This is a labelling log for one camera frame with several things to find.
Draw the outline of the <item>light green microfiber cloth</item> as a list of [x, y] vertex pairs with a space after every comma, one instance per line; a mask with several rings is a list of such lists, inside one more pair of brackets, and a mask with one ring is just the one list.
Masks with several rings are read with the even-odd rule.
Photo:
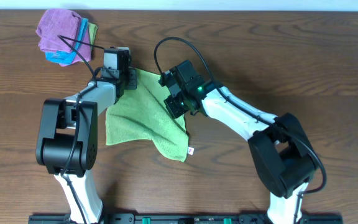
[[163, 102], [169, 90], [159, 85], [159, 75], [140, 69], [136, 73], [137, 88], [125, 91], [106, 110], [106, 145], [149, 140], [162, 156], [184, 162], [189, 143], [184, 116], [169, 115]]

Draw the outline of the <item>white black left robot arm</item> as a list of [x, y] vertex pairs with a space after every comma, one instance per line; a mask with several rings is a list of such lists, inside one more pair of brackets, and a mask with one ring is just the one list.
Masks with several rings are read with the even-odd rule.
[[91, 171], [98, 151], [98, 116], [125, 90], [137, 88], [127, 47], [104, 50], [103, 66], [86, 88], [45, 100], [35, 156], [60, 183], [70, 206], [66, 215], [31, 215], [29, 223], [108, 223]]

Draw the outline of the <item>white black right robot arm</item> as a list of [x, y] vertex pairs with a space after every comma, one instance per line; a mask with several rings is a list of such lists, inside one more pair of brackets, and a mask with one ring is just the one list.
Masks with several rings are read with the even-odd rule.
[[164, 101], [174, 118], [200, 112], [240, 135], [249, 145], [257, 174], [270, 192], [272, 223], [299, 223], [308, 184], [321, 167], [298, 119], [263, 112], [245, 103], [219, 82], [198, 75], [190, 61], [161, 74], [170, 94]]

